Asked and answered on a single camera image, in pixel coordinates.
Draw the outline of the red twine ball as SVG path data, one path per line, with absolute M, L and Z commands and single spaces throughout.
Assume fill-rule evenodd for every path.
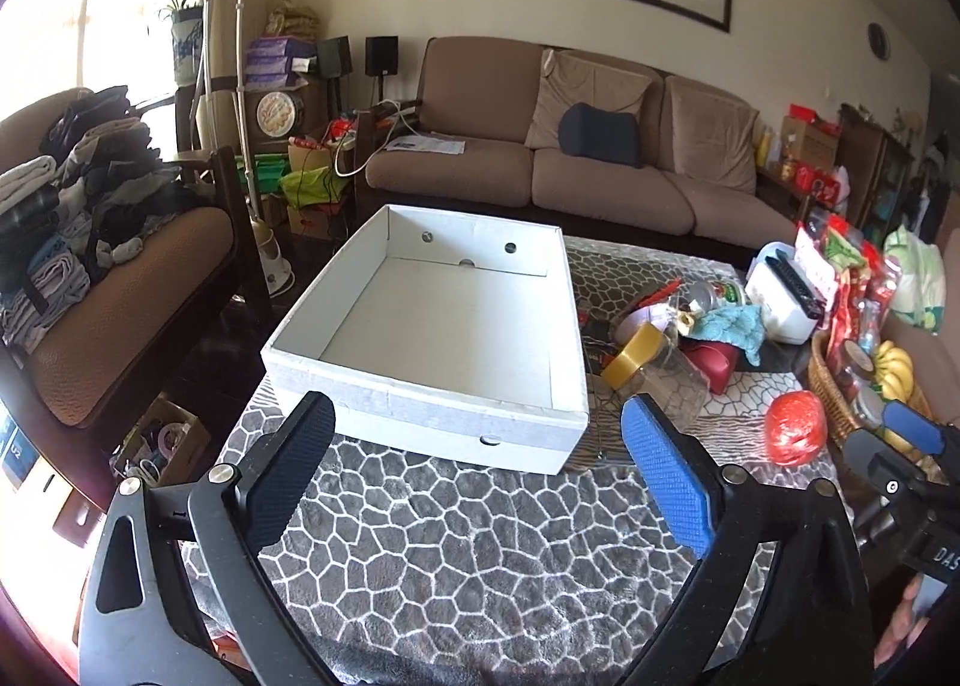
M 827 442 L 827 416 L 822 402 L 809 390 L 782 393 L 766 410 L 763 421 L 766 457 L 775 465 L 811 463 Z

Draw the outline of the teal knitted towel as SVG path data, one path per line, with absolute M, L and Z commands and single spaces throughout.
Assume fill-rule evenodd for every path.
M 750 366 L 760 365 L 760 349 L 765 341 L 761 307 L 755 304 L 718 305 L 695 319 L 688 338 L 712 341 L 739 348 Z

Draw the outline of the clear jar yellow lid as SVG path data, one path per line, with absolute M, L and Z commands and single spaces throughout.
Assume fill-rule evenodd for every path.
M 697 421 L 709 399 L 708 379 L 679 345 L 652 323 L 638 332 L 602 371 L 615 402 L 649 395 L 677 427 Z

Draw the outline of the cardboard box of clutter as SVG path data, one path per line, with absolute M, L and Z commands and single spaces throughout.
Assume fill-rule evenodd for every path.
M 197 416 L 158 397 L 112 454 L 110 468 L 121 480 L 139 478 L 149 486 L 187 483 L 208 442 Z

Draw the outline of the bananas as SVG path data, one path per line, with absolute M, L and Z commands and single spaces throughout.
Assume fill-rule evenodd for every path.
M 885 400 L 907 403 L 914 392 L 913 360 L 905 349 L 884 340 L 874 356 L 875 385 Z

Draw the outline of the wicker basket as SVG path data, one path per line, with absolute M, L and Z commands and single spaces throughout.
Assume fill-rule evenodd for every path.
M 828 434 L 838 447 L 861 429 L 884 436 L 887 400 L 875 385 L 874 361 L 854 340 L 832 346 L 830 335 L 817 330 L 811 340 L 807 387 L 822 403 Z

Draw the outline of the red pouch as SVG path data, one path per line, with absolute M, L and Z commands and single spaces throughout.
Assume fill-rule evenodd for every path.
M 740 349 L 717 341 L 683 340 L 686 359 L 708 379 L 709 392 L 722 395 L 731 382 L 740 358 Z

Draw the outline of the white cardboard box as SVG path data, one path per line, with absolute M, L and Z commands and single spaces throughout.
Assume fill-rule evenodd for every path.
M 386 205 L 262 349 L 283 413 L 334 402 L 345 438 L 555 475 L 589 424 L 559 227 Z

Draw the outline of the pile of folded clothes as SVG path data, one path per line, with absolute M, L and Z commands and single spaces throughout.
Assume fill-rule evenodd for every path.
M 52 114 L 36 133 L 2 122 L 28 149 L 2 169 L 2 341 L 20 353 L 34 353 L 161 227 L 215 200 L 161 159 L 127 93 L 119 85 L 50 96 L 31 108 Z

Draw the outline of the green bag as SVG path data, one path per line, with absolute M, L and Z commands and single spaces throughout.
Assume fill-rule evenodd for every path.
M 348 179 L 338 176 L 331 166 L 324 166 L 320 169 L 291 170 L 281 177 L 278 187 L 291 208 L 301 209 L 342 202 Z

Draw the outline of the round tin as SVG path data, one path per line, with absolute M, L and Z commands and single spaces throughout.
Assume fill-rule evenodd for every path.
M 299 125 L 301 101 L 291 92 L 266 92 L 257 101 L 256 124 L 268 138 L 285 138 Z

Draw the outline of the papers on sofa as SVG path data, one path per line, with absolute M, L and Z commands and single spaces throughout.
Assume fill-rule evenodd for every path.
M 449 138 L 427 137 L 427 135 L 404 135 L 394 138 L 386 145 L 389 153 L 425 153 L 443 154 L 443 156 L 460 156 L 466 153 L 467 143 L 464 140 L 449 140 Z

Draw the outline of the brown sofa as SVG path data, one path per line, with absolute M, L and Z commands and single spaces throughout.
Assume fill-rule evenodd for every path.
M 428 41 L 410 142 L 359 122 L 358 208 L 450 208 L 558 224 L 578 236 L 740 262 L 789 242 L 794 221 L 757 193 L 754 106 L 600 53 L 487 36 Z

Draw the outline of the dark blue cushion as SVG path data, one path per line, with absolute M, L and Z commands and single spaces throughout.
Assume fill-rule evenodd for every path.
M 608 112 L 586 103 L 571 106 L 556 129 L 563 153 L 602 163 L 636 167 L 640 164 L 640 126 L 626 112 Z

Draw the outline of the black speaker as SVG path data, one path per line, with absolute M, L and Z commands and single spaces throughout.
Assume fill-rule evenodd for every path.
M 370 36 L 364 41 L 364 73 L 371 78 L 398 73 L 400 39 L 397 36 Z

